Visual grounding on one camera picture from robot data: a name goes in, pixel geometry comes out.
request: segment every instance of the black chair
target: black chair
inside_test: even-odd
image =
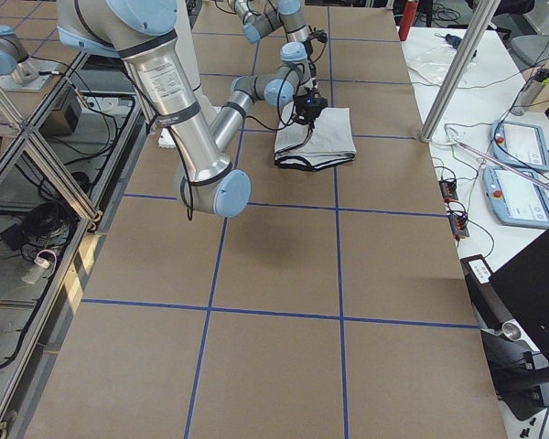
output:
[[[502,0],[499,4],[498,8],[496,9],[496,12],[494,13],[494,16],[500,16],[502,14],[516,14],[516,15],[523,15],[527,12],[531,12],[534,8],[534,2],[535,0]],[[468,3],[468,6],[473,9],[476,8],[477,3],[475,0],[466,0],[466,3]],[[468,25],[450,25],[448,26],[452,29],[466,29],[468,28]],[[508,40],[511,36],[511,30],[506,29],[504,27],[497,27],[496,31],[499,34],[502,34],[503,40]]]

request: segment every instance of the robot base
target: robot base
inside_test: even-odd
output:
[[[41,59],[33,59],[35,67],[38,71],[52,71],[56,70],[59,66],[58,62],[54,61],[43,61]],[[50,79],[51,75],[39,75],[38,78],[32,80],[31,82],[20,85],[13,81],[11,75],[1,76],[0,77],[0,87],[4,91],[17,91],[25,93],[38,93],[42,91]]]

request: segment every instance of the white towel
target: white towel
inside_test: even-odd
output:
[[[283,109],[281,119],[287,121],[293,104]],[[351,138],[350,109],[326,108],[315,121],[315,130],[305,145],[308,128],[293,123],[277,132],[274,142],[274,163],[279,167],[318,171],[349,162],[356,156]]]

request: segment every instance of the grid of blue tape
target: grid of blue tape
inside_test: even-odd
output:
[[[1,4],[0,4],[0,8],[2,6],[4,6],[6,4],[8,0],[4,0]],[[33,21],[33,20],[42,20],[42,21],[57,21],[57,18],[41,18],[41,17],[33,17],[32,15],[37,11],[37,9],[40,8],[40,6],[42,5],[42,2],[37,2],[37,5],[35,7],[33,7],[31,9],[31,11],[26,15],[26,16],[23,16],[23,17],[20,17],[20,16],[0,16],[0,18],[3,18],[3,19],[15,19],[15,20],[20,20],[20,23],[18,23],[15,27],[14,27],[14,30],[17,30],[23,23],[26,23],[27,21]],[[41,48],[43,46],[45,46],[45,44],[49,41],[53,41],[53,35],[56,33],[57,31],[57,28],[56,27],[53,27],[53,30],[51,30],[47,37],[46,38],[20,38],[22,43],[25,44],[25,41],[40,41],[40,44],[38,45],[38,47],[32,51],[32,53],[30,54],[31,56],[33,55],[36,55],[37,52],[39,50],[41,50]]]
[[[329,39],[335,40],[355,40],[355,41],[373,41],[373,42],[385,42],[385,43],[395,43],[398,41],[394,40],[382,40],[382,39],[362,39],[362,38],[333,38],[331,35],[331,14],[328,11],[328,36]],[[208,35],[220,35],[220,36],[241,36],[242,34],[227,34],[227,33],[210,33],[210,32],[197,32],[199,34],[208,34]],[[256,46],[256,51],[254,53],[253,59],[253,71],[255,73],[256,62],[258,60],[258,51],[260,43]],[[330,103],[333,106],[334,104],[334,82],[353,82],[351,80],[334,80],[333,79],[333,67],[332,67],[332,45],[328,45],[328,56],[329,56],[329,80],[322,80],[329,82],[330,94],[329,99]],[[220,74],[220,73],[206,73],[202,76],[221,76],[221,77],[233,77],[236,75]],[[359,81],[367,83],[376,83],[376,84],[397,84],[397,85],[410,85],[410,82],[391,82],[391,81]],[[240,139],[238,143],[238,150],[235,157],[235,166],[238,165],[240,160],[240,154],[242,151],[242,143],[245,133],[271,133],[266,130],[260,129],[249,129],[245,125],[242,126]],[[364,137],[364,138],[386,138],[386,139],[396,139],[396,140],[412,140],[413,137],[410,136],[398,136],[398,135],[354,135],[354,137]],[[397,319],[382,319],[382,318],[370,318],[370,317],[360,317],[360,316],[346,316],[344,313],[344,298],[343,298],[343,282],[342,282],[342,259],[341,259],[341,225],[340,225],[340,212],[359,212],[363,214],[387,214],[387,215],[410,215],[418,217],[435,217],[435,218],[446,218],[445,214],[433,214],[433,213],[422,213],[422,212],[407,212],[407,211],[391,211],[391,210],[378,210],[378,209],[350,209],[342,208],[339,206],[339,184],[338,184],[338,172],[337,169],[333,169],[334,173],[334,206],[305,206],[305,205],[285,205],[285,204],[269,204],[269,203],[257,203],[251,202],[250,206],[262,207],[262,208],[284,208],[284,209],[321,209],[327,211],[335,212],[335,224],[336,224],[336,250],[337,250],[337,270],[338,270],[338,301],[339,301],[339,314],[337,316],[332,315],[318,315],[318,314],[309,314],[309,313],[290,313],[290,312],[276,312],[276,311],[267,311],[267,310],[256,310],[256,309],[241,309],[241,308],[227,308],[227,307],[216,307],[213,306],[213,299],[216,290],[216,283],[220,274],[221,266],[221,256],[223,252],[223,246],[226,238],[226,233],[228,230],[228,220],[225,219],[221,228],[221,237],[220,244],[218,247],[218,252],[216,255],[215,268],[211,283],[210,289],[210,298],[208,300],[207,306],[198,306],[198,305],[180,305],[180,304],[164,304],[164,303],[150,303],[150,302],[134,302],[134,301],[122,301],[122,300],[108,300],[108,299],[95,299],[95,298],[85,298],[82,300],[83,303],[90,304],[99,304],[99,305],[126,305],[126,306],[144,306],[144,307],[161,307],[161,308],[174,308],[182,310],[191,310],[197,312],[205,313],[205,322],[203,326],[201,341],[199,343],[199,354],[198,361],[195,370],[195,376],[191,391],[191,396],[189,400],[188,407],[188,417],[186,428],[184,432],[184,439],[189,438],[191,425],[193,422],[193,416],[195,412],[195,402],[197,398],[197,392],[199,388],[199,380],[201,376],[201,370],[203,366],[203,358],[205,353],[205,346],[210,331],[211,315],[213,313],[225,313],[233,315],[257,315],[257,316],[279,316],[279,317],[291,317],[291,318],[308,318],[308,319],[319,319],[319,320],[331,320],[337,321],[339,324],[339,343],[340,343],[340,352],[341,352],[341,384],[342,384],[342,410],[343,410],[343,429],[344,429],[344,439],[350,438],[350,422],[349,422],[349,402],[348,402],[348,373],[347,373],[347,360],[346,360],[346,336],[345,336],[345,322],[361,322],[368,324],[381,324],[381,325],[402,325],[402,326],[415,326],[415,327],[442,327],[442,328],[455,328],[455,329],[478,329],[475,325],[463,325],[463,324],[454,324],[447,322],[427,322],[427,321],[412,321],[412,320],[397,320]],[[149,195],[149,194],[133,194],[126,193],[124,194],[127,198],[152,198],[159,200],[176,200],[175,197],[167,197],[160,195]]]

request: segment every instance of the white label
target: white label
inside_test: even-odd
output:
[[[476,261],[468,262],[468,265],[481,284],[487,284],[490,281],[490,270],[488,269],[484,261],[482,261],[481,259],[477,259]]]
[[[151,70],[138,72],[152,102],[161,102],[183,90],[183,82],[172,61],[167,61]]]

